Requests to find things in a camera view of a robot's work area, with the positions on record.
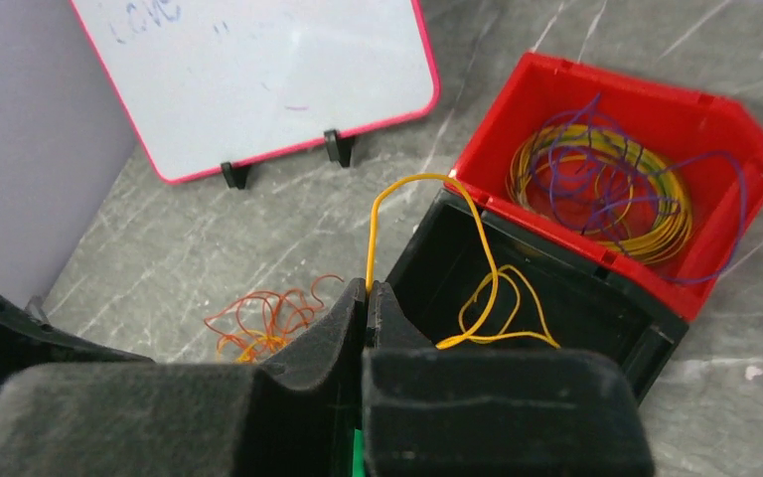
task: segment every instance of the green object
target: green object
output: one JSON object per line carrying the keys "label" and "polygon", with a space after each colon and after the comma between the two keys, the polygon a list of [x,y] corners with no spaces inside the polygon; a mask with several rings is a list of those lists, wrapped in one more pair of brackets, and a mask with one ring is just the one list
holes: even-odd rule
{"label": "green object", "polygon": [[357,429],[353,438],[353,477],[364,477],[364,435]]}

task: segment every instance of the red plastic container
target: red plastic container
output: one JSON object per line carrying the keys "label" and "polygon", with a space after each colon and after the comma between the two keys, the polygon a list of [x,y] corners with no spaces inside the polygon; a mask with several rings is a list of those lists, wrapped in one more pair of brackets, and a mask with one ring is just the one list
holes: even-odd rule
{"label": "red plastic container", "polygon": [[716,279],[678,284],[672,278],[718,271],[739,232],[738,176],[725,159],[711,157],[679,170],[693,207],[693,234],[676,257],[654,268],[525,210],[508,195],[506,181],[520,145],[555,114],[580,109],[599,94],[599,112],[673,162],[709,151],[731,153],[743,168],[749,227],[763,205],[763,130],[739,103],[538,54],[522,57],[450,175],[481,206],[629,277],[690,322]]}

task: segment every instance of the gray wall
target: gray wall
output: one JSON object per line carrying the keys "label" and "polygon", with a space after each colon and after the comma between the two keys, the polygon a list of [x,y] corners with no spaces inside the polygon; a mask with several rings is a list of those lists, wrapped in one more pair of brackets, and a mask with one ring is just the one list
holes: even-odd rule
{"label": "gray wall", "polygon": [[0,293],[48,292],[133,146],[69,0],[0,0]]}

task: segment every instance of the tabletop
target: tabletop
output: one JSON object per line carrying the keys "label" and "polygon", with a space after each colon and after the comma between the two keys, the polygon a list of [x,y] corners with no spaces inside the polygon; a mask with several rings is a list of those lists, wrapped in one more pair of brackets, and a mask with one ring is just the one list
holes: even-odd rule
{"label": "tabletop", "polygon": [[[243,294],[362,276],[375,196],[446,173],[527,50],[729,95],[763,125],[763,0],[422,4],[443,83],[428,117],[359,138],[354,168],[315,149],[256,166],[244,191],[167,186],[137,150],[46,300],[52,323],[159,362],[212,361],[203,317]],[[377,276],[438,187],[384,203]],[[640,411],[659,475],[763,475],[763,212]]]}

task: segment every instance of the whiteboard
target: whiteboard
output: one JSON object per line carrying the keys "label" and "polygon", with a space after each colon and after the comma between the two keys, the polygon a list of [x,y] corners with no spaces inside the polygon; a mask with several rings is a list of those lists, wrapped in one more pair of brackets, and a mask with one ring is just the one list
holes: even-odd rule
{"label": "whiteboard", "polygon": [[426,114],[417,0],[73,0],[169,183]]}

